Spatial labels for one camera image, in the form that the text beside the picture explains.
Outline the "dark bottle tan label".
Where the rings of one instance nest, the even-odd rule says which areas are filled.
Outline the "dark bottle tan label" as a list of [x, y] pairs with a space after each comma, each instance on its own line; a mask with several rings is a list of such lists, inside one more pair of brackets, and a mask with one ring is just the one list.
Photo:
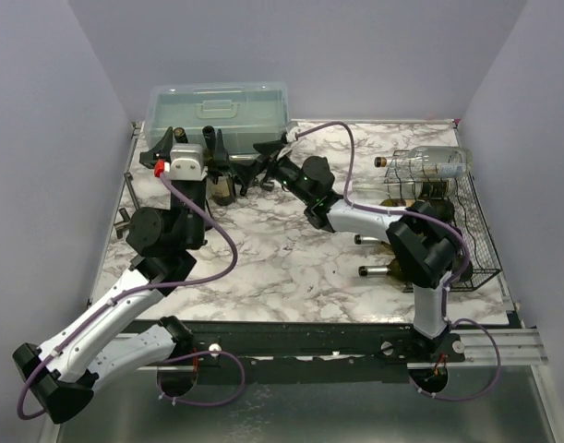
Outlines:
[[390, 243], [385, 240], [379, 240], [372, 236], [365, 236], [361, 234], [356, 234], [354, 236], [354, 243], [356, 245], [373, 245], [373, 246], [384, 246], [390, 248]]

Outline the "clear glass bottle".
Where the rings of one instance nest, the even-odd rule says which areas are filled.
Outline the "clear glass bottle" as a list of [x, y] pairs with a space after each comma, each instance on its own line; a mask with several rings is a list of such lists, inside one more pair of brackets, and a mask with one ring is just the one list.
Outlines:
[[375, 167], [388, 167], [395, 177], [411, 179], [457, 179], [470, 172], [472, 163], [469, 150], [452, 146], [418, 146], [374, 159]]

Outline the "dark bottle beige label back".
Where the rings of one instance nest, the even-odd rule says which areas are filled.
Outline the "dark bottle beige label back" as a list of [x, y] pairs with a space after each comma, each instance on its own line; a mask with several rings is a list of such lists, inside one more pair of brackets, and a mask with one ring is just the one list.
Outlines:
[[204, 162], [210, 170], [215, 171], [217, 169], [214, 160], [217, 143], [216, 131], [213, 126], [204, 126], [202, 129], [202, 135], [206, 144], [206, 150], [204, 152]]

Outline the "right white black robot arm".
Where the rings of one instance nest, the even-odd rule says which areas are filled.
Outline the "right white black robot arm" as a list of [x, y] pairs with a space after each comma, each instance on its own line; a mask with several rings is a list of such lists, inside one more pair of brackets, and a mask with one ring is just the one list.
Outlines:
[[259, 175], [279, 183], [302, 201], [304, 214], [316, 229], [330, 233], [356, 233], [390, 244], [405, 279], [414, 293], [413, 355], [424, 362], [444, 351], [447, 292], [457, 275], [456, 258], [462, 236], [436, 218], [424, 201], [411, 207], [364, 206], [350, 202], [333, 189], [335, 177], [325, 157], [310, 156], [296, 165], [280, 141], [257, 144], [258, 153], [247, 160], [233, 159], [230, 166], [245, 185]]

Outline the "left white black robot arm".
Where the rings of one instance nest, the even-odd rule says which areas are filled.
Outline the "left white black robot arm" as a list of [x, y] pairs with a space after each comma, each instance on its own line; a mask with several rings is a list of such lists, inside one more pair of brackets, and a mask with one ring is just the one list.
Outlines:
[[62, 424], [111, 380], [151, 363], [182, 364], [195, 351], [192, 332], [174, 316], [122, 344], [114, 338], [189, 282], [197, 263], [191, 253], [205, 245], [205, 231], [215, 224], [205, 211], [207, 183], [219, 174], [227, 154], [220, 131], [207, 126], [203, 137], [203, 144], [192, 144], [183, 128], [169, 127], [153, 148], [141, 153], [140, 163], [170, 191], [170, 206], [135, 210], [126, 235], [135, 259], [88, 311], [47, 341], [26, 342], [13, 352], [24, 380], [17, 406], [21, 419], [37, 416], [24, 410], [29, 394], [41, 405], [41, 414]]

